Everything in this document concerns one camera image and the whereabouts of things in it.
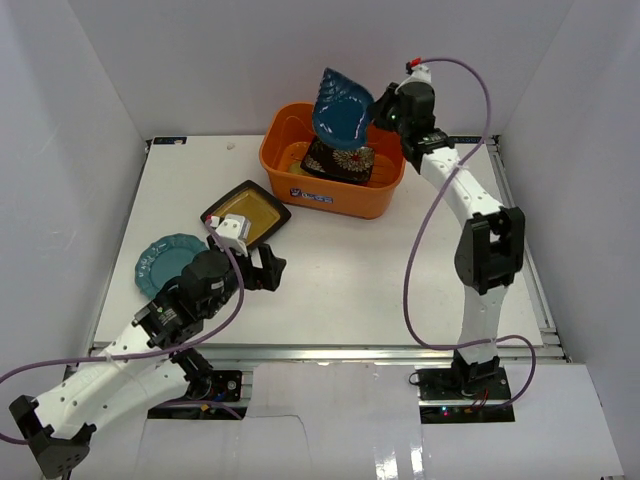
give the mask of white backdrop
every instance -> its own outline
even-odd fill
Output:
[[[95,324],[142,167],[143,143],[66,0],[0,0],[0,373],[77,355]],[[62,378],[0,388],[8,411]],[[35,480],[27,447],[0,443],[0,477]]]
[[[263,133],[314,101],[325,66],[376,96],[416,56],[476,66],[499,133],[572,0],[69,0],[140,133]],[[478,133],[484,103],[456,66],[434,68],[439,125]]]
[[[563,344],[640,478],[640,4],[575,2],[507,126],[503,160]]]

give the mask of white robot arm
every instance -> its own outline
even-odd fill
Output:
[[[435,95],[428,67],[407,64],[409,76],[390,84],[368,108],[373,124],[396,132],[405,158],[438,190],[460,158],[454,144],[435,128]],[[444,194],[462,227],[454,264],[464,284],[465,304],[459,344],[496,339],[502,302],[524,257],[524,214],[506,208],[461,169]],[[495,342],[462,346],[454,352],[452,368],[462,384],[494,375],[499,366]]]
[[[286,261],[260,245],[262,268],[246,249],[250,222],[238,215],[211,219],[220,241],[230,247],[247,290],[274,291]],[[231,260],[208,237],[209,250],[196,255],[182,274],[165,284],[98,356],[81,364],[60,385],[36,398],[20,396],[9,407],[46,478],[72,470],[89,454],[91,436],[140,406],[208,392],[219,372],[193,348],[179,348],[200,333],[203,322],[227,303],[239,286]],[[141,358],[123,358],[123,356]]]

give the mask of decorative plate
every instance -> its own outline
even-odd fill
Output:
[[[135,282],[149,300],[153,300],[165,283],[182,273],[207,245],[198,237],[176,233],[162,237],[140,254],[135,268]]]

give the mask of blue label on bin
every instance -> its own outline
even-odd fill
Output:
[[[315,193],[303,192],[299,188],[292,188],[291,189],[291,196],[292,197],[302,197],[302,198],[306,198],[307,200],[315,200],[316,202],[333,203],[333,198],[332,197],[327,197],[327,196],[324,196],[324,195],[316,195]]]

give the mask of patterned plate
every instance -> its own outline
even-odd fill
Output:
[[[162,237],[140,254],[135,268],[135,282],[140,291],[153,300],[160,289],[182,273],[198,253],[207,246],[198,237],[176,233]]]

